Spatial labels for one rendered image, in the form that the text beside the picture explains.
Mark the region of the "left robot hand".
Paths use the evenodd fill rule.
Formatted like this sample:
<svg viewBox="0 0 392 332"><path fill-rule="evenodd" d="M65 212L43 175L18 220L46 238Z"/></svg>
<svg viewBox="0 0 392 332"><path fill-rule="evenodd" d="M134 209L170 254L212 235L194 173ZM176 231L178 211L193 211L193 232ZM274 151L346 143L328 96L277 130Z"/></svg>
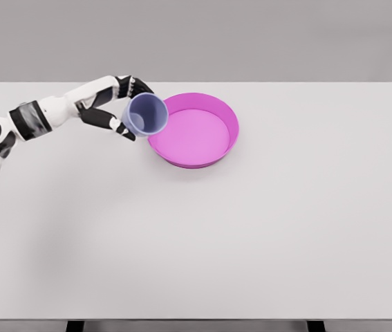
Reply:
<svg viewBox="0 0 392 332"><path fill-rule="evenodd" d="M73 104L74 110L85 124L114 131L134 141L135 134L114 114L100 107L114 100L132 99L141 93L152 92L153 90L138 77L107 75L69 91L64 97Z"/></svg>

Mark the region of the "lavender blue cup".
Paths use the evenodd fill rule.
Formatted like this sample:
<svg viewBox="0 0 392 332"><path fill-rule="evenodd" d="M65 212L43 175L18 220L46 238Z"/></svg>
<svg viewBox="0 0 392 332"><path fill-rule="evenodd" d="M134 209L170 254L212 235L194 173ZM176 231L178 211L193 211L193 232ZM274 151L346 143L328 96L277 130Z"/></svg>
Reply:
<svg viewBox="0 0 392 332"><path fill-rule="evenodd" d="M168 118L168 109L162 99L153 93L140 93L130 99L121 120L136 137L148 137L161 132Z"/></svg>

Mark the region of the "pink round plate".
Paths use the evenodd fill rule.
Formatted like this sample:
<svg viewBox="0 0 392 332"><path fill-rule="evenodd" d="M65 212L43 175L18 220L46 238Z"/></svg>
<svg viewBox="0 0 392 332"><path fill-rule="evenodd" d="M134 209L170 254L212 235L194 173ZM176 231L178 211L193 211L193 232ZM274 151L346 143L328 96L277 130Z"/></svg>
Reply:
<svg viewBox="0 0 392 332"><path fill-rule="evenodd" d="M165 99L167 126L150 136L150 147L165 161L186 169L209 167L235 146L239 119L222 99L206 93L179 93Z"/></svg>

